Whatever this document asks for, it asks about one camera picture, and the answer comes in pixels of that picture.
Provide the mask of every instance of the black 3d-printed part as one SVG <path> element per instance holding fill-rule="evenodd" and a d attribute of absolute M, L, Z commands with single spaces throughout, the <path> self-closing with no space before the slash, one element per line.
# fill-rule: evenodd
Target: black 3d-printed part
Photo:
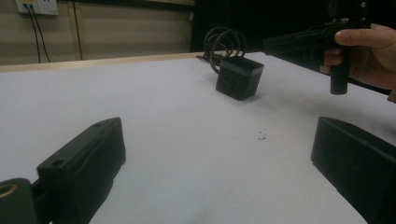
<path fill-rule="evenodd" d="M 221 60 L 216 90 L 243 101 L 256 93 L 264 65 L 234 56 Z"/>
<path fill-rule="evenodd" d="M 396 223 L 396 147 L 337 119 L 319 118 L 314 165 L 368 223 Z"/>
<path fill-rule="evenodd" d="M 41 223 L 35 212 L 35 197 L 27 179 L 0 183 L 0 223 Z"/>
<path fill-rule="evenodd" d="M 347 80 L 349 74 L 349 52 L 348 48 L 344 48 L 343 63 L 334 66 L 332 68 L 332 73 L 330 74 L 330 93 L 333 95 L 342 95 L 347 93 Z"/>
<path fill-rule="evenodd" d="M 124 163 L 119 118 L 92 125 L 43 161 L 37 171 L 53 206 L 53 223 L 89 223 Z"/>

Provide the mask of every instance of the hole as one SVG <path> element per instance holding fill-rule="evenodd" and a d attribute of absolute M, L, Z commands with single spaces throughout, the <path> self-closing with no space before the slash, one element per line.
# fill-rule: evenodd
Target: hole
<path fill-rule="evenodd" d="M 0 198 L 4 198 L 13 193 L 18 188 L 16 184 L 6 184 L 0 186 Z"/>
<path fill-rule="evenodd" d="M 63 161 L 63 160 L 57 160 L 57 161 L 55 161 L 55 162 L 52 163 L 52 166 L 60 166 L 60 165 L 62 165 L 62 164 L 64 164 L 64 161 Z"/>

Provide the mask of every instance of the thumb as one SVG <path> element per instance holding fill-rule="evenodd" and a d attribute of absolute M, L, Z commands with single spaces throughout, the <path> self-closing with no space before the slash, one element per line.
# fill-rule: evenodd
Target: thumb
<path fill-rule="evenodd" d="M 378 30 L 356 29 L 342 30 L 335 34 L 334 40 L 344 46 L 364 46 L 373 49 L 383 49 L 389 45 L 390 36 Z"/>

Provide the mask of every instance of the table surface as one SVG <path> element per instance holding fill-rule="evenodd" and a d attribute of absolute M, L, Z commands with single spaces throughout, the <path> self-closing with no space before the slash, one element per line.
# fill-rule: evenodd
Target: table surface
<path fill-rule="evenodd" d="M 250 53 L 265 67 L 256 95 L 239 102 L 215 90 L 209 64 L 187 57 L 3 67 L 0 180 L 35 181 L 49 155 L 120 117 L 127 161 L 92 223 L 365 223 L 310 153 L 320 116 L 395 145 L 385 95 L 349 85 L 334 96 L 328 77 Z"/>
<path fill-rule="evenodd" d="M 195 58 L 195 56 L 197 55 L 202 55 L 202 53 L 193 52 L 193 53 L 179 53 L 179 54 L 148 55 L 148 56 L 139 56 L 139 57 L 97 59 L 97 60 L 61 62 L 61 63 L 31 63 L 31 64 L 1 65 L 0 73 L 42 71 L 42 70 L 52 70 L 52 69 L 80 68 L 80 67 L 94 67 L 94 66 L 97 67 L 97 66 L 104 66 L 111 64 L 144 63 L 144 62 L 156 62 L 156 61 L 164 61 L 164 60 L 189 59 L 189 58 Z"/>

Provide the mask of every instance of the human hand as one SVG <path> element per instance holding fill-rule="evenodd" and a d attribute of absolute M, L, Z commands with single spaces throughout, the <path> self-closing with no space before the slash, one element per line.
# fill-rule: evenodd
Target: human hand
<path fill-rule="evenodd" d="M 349 76 L 360 82 L 387 90 L 396 90 L 396 30 L 372 24 L 371 29 L 342 30 L 335 42 L 352 47 Z M 343 61 L 341 49 L 325 51 L 320 71 L 332 72 Z"/>

